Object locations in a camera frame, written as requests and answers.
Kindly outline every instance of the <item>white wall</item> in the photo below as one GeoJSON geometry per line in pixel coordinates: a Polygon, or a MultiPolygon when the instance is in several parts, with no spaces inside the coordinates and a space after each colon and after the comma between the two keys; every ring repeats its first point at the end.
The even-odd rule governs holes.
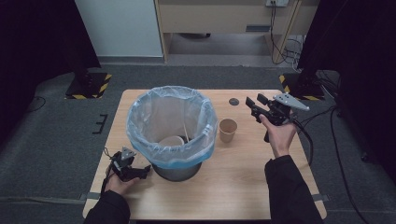
{"type": "Polygon", "coordinates": [[[76,0],[97,56],[162,57],[153,0],[76,0]]]}

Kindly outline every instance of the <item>bin liner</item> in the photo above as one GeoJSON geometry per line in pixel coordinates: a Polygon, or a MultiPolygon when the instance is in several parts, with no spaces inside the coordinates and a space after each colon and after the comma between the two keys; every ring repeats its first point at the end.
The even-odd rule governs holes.
{"type": "Polygon", "coordinates": [[[210,100],[197,90],[181,86],[158,87],[140,95],[126,120],[134,149],[163,169],[188,168],[210,158],[217,128],[210,100]],[[190,141],[176,147],[158,144],[174,135],[187,135],[190,141]]]}

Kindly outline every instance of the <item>table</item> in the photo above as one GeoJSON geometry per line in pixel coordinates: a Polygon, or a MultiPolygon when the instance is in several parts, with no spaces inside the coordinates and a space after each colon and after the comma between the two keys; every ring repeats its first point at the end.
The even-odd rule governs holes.
{"type": "MultiPolygon", "coordinates": [[[[125,133],[125,120],[131,104],[147,90],[125,91],[114,118],[106,147],[110,155],[122,146],[132,149],[125,133]]],[[[280,91],[254,90],[198,90],[208,97],[219,120],[230,118],[238,123],[238,130],[229,144],[219,140],[211,158],[204,161],[199,172],[183,182],[171,182],[153,170],[148,178],[139,181],[126,196],[135,220],[257,220],[270,219],[268,187],[264,164],[272,159],[270,145],[263,141],[265,127],[250,116],[245,105],[246,97],[256,99],[263,93],[269,99],[280,91]],[[230,105],[236,98],[239,105],[230,105]]],[[[315,179],[308,166],[300,139],[296,135],[291,143],[290,155],[301,171],[311,193],[318,194],[315,179]]],[[[149,162],[137,152],[133,167],[143,168],[149,162]]],[[[91,192],[100,192],[105,171],[109,165],[103,154],[92,181],[91,192]]],[[[87,216],[97,200],[88,199],[83,210],[87,216]]],[[[323,201],[316,206],[322,218],[327,216],[323,201]]]]}
{"type": "MultiPolygon", "coordinates": [[[[267,43],[272,8],[264,0],[155,0],[157,21],[167,61],[172,34],[264,34],[267,43]]],[[[286,7],[277,7],[274,20],[275,62],[282,61],[290,35],[306,35],[315,16],[319,0],[289,0],[286,7]]]]}

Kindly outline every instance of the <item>black sleeve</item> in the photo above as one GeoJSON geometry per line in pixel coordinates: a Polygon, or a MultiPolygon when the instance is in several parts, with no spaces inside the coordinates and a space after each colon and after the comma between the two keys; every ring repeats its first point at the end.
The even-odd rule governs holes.
{"type": "Polygon", "coordinates": [[[271,223],[323,223],[308,186],[291,156],[269,160],[265,175],[271,223]]]}
{"type": "Polygon", "coordinates": [[[131,212],[125,199],[114,191],[105,192],[99,202],[90,210],[84,224],[129,223],[131,212]]]}

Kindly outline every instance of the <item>electrical socket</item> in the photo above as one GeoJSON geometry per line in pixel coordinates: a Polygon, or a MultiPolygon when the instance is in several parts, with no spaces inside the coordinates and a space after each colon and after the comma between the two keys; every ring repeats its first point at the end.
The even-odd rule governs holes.
{"type": "Polygon", "coordinates": [[[273,7],[274,6],[273,2],[275,2],[275,5],[277,7],[286,7],[289,3],[289,0],[267,0],[265,5],[267,7],[273,7]]]}

